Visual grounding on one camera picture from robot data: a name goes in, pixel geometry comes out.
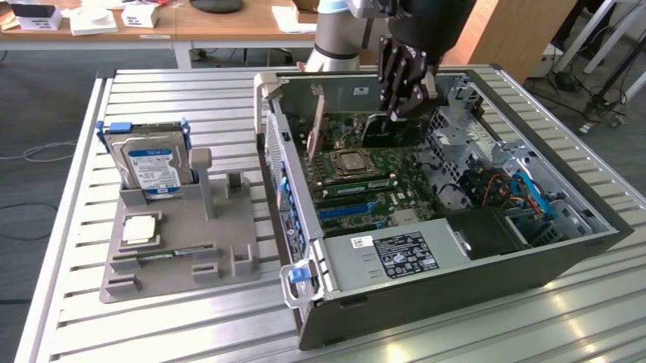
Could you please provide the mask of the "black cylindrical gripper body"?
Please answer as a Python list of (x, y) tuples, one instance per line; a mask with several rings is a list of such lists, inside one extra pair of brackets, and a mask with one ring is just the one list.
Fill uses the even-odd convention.
[(474, 6), (475, 0), (388, 1), (392, 38), (424, 52), (428, 64), (439, 64), (458, 42)]

